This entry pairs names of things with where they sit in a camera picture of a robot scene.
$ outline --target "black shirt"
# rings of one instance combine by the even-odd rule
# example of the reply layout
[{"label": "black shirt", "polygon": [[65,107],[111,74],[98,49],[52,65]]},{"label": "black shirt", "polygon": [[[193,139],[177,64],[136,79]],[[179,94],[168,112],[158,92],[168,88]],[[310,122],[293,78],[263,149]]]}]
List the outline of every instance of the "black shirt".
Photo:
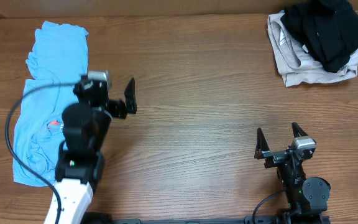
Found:
[{"label": "black shirt", "polygon": [[358,48],[358,15],[346,0],[311,0],[285,9],[289,33],[327,72],[337,72]]}]

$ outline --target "wood grain surface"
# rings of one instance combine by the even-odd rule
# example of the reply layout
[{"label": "wood grain surface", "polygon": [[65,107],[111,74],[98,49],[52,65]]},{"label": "wood grain surface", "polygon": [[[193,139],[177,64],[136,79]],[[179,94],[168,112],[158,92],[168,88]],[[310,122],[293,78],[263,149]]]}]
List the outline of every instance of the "wood grain surface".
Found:
[{"label": "wood grain surface", "polygon": [[[0,0],[0,17],[168,16],[277,13],[306,0]],[[358,10],[358,0],[349,0]]]},{"label": "wood grain surface", "polygon": [[[12,181],[3,135],[31,77],[25,59],[43,21],[0,20],[0,223],[42,223],[52,196],[48,188]],[[358,223],[358,77],[285,88],[267,15],[50,21],[87,29],[89,69],[111,72],[111,98],[123,97],[131,77],[137,82],[138,113],[111,125],[89,210],[143,220],[251,215],[282,188],[276,170],[254,159],[256,130],[263,129],[271,149],[283,150],[297,121],[318,143],[304,163],[306,175],[332,186],[325,214],[333,223]],[[259,213],[286,206],[282,195]]]}]

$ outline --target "black cable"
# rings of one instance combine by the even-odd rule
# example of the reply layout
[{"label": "black cable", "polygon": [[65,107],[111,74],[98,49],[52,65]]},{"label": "black cable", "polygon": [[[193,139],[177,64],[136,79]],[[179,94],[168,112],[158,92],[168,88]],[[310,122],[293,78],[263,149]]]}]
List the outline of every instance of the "black cable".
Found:
[{"label": "black cable", "polygon": [[295,183],[296,181],[296,167],[295,167],[295,158],[293,156],[293,151],[290,152],[290,157],[291,157],[291,160],[292,160],[292,169],[293,169],[293,182]]},{"label": "black cable", "polygon": [[12,154],[12,157],[17,161],[17,163],[20,164],[20,166],[22,166],[23,168],[25,168],[26,170],[28,170],[30,173],[32,173],[34,176],[38,177],[40,180],[42,180],[42,182],[46,183],[48,185],[49,188],[52,189],[52,191],[55,193],[56,195],[56,199],[57,199],[57,215],[56,215],[56,221],[55,224],[59,223],[59,219],[60,219],[60,212],[62,210],[62,201],[60,200],[60,196],[59,193],[57,192],[56,188],[49,183],[49,181],[47,181],[46,179],[44,179],[41,175],[39,175],[38,173],[36,173],[34,170],[32,170],[30,167],[28,167],[27,165],[25,165],[16,155],[16,153],[14,152],[12,146],[11,146],[11,141],[9,140],[9,123],[11,122],[11,118],[13,113],[15,112],[15,109],[20,105],[20,103],[22,102],[22,100],[29,96],[31,93],[41,90],[41,89],[45,89],[45,88],[51,88],[51,87],[58,87],[58,86],[73,86],[76,83],[65,83],[65,84],[51,84],[51,85],[45,85],[45,86],[40,86],[37,88],[34,88],[30,91],[28,91],[26,94],[24,94],[20,99],[18,99],[16,101],[16,103],[13,105],[12,109],[10,110],[7,118],[6,118],[6,124],[5,124],[5,141],[6,141],[6,145],[7,148],[9,149],[9,152]]},{"label": "black cable", "polygon": [[256,212],[258,211],[259,207],[262,206],[266,201],[268,201],[269,199],[271,198],[274,198],[276,196],[278,196],[279,194],[283,193],[286,189],[282,189],[280,190],[279,192],[275,192],[274,194],[268,196],[267,198],[263,199],[255,208],[253,214],[252,214],[252,223],[253,224],[256,224],[255,222],[255,215],[256,215]]}]

